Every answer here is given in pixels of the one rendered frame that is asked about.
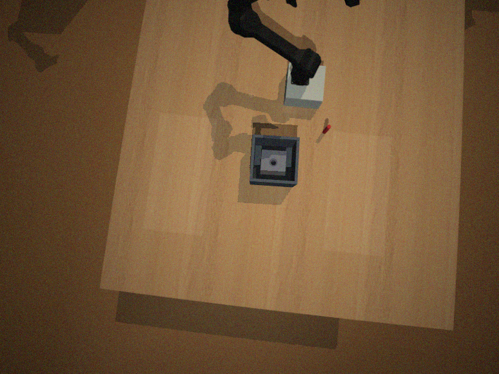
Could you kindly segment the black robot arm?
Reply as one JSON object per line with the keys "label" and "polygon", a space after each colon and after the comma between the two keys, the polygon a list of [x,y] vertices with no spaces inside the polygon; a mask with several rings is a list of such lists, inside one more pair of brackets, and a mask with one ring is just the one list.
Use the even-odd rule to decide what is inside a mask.
{"label": "black robot arm", "polygon": [[291,83],[309,86],[321,63],[321,57],[310,48],[299,49],[282,36],[264,26],[251,4],[258,0],[228,0],[228,23],[234,34],[254,37],[291,62]]}

